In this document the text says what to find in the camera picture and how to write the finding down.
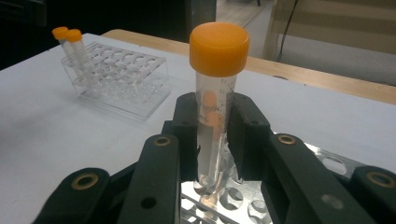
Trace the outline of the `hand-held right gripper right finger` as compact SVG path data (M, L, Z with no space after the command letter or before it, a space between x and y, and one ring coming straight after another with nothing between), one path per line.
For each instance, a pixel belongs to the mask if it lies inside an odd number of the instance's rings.
M264 175L264 148L272 134L268 119L246 95L233 95L227 127L228 148L239 179L260 181Z

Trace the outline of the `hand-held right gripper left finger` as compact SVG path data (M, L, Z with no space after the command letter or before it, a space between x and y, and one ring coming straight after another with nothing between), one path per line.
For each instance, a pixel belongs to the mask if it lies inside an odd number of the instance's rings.
M166 120L162 133L178 139L180 157L180 181L194 181L198 177L197 103L194 92L177 98L172 120Z

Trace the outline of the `perforated metal tube rack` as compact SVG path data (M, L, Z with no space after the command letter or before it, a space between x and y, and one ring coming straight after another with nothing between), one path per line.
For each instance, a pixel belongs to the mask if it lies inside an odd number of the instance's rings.
M348 181L354 169L364 165L319 147L305 145L341 180ZM238 179L236 167L231 165L219 174L214 194L207 197L201 195L199 183L182 183L181 224L273 224L262 197L261 182ZM327 193L321 196L321 200L323 204L319 205L346 211L346 200L340 197Z

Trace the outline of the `clear acrylic tube rack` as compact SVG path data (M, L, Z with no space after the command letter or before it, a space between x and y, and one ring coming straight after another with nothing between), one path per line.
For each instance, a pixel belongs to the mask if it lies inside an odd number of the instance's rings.
M164 57L92 43L62 64L78 96L140 119L171 90Z

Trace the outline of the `orange-capped clear test tube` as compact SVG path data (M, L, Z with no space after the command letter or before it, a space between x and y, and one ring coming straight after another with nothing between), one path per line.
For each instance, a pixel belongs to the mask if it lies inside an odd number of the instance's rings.
M69 62L77 75L76 82L80 86L88 86L92 61L83 43L82 33L79 29L71 29L66 32L65 37L70 48Z
M227 126L237 75L245 68L248 46L248 32L228 22L201 24L190 35L199 148L195 188L203 203L215 203L222 175L232 166Z
M67 57L70 66L75 70L75 73L78 77L82 76L81 71L77 66L77 59L75 58L74 50L70 43L66 39L66 33L68 32L68 28L65 26L54 28L52 31L54 38L60 43L61 47L64 50L65 56Z

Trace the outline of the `wooden table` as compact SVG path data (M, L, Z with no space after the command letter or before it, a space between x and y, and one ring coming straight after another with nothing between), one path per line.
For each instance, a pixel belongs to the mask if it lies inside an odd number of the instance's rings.
M130 44L136 44L184 56L188 56L190 53L190 46L187 43L152 35L144 35L131 31L115 29L104 33L104 36ZM342 77L250 56L247 57L246 69L263 75L283 77L287 80L313 87L327 89L330 91L338 91L349 95L396 105L396 87L385 84L351 77Z

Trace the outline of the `beige wooden furniture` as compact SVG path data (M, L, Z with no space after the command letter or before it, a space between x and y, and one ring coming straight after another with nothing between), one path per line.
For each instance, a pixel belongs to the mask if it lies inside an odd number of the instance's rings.
M262 57L396 86L396 0L274 0Z

